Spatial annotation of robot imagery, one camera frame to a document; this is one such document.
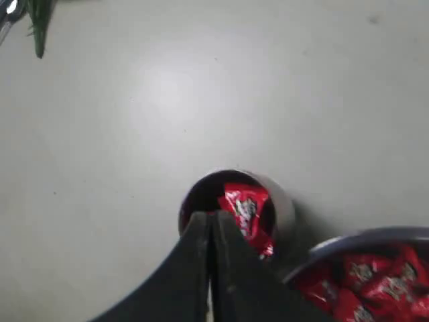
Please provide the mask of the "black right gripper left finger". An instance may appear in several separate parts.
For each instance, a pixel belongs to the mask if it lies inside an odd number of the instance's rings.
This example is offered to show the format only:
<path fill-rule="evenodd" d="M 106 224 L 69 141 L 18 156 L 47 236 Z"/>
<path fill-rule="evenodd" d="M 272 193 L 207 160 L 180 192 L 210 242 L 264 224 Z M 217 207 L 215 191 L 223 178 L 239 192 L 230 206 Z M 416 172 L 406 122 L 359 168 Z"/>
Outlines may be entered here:
<path fill-rule="evenodd" d="M 196 212 L 174 249 L 136 290 L 94 321 L 205 321 L 210 219 Z"/>

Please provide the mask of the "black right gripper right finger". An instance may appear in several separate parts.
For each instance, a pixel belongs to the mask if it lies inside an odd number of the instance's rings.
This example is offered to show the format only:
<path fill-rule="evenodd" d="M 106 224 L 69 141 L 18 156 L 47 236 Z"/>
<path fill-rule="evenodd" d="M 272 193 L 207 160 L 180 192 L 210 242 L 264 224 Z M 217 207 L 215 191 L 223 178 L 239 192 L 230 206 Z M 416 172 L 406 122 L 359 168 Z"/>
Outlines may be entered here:
<path fill-rule="evenodd" d="M 282 284 L 245 241 L 231 215 L 209 215 L 208 273 L 214 321 L 332 321 Z"/>

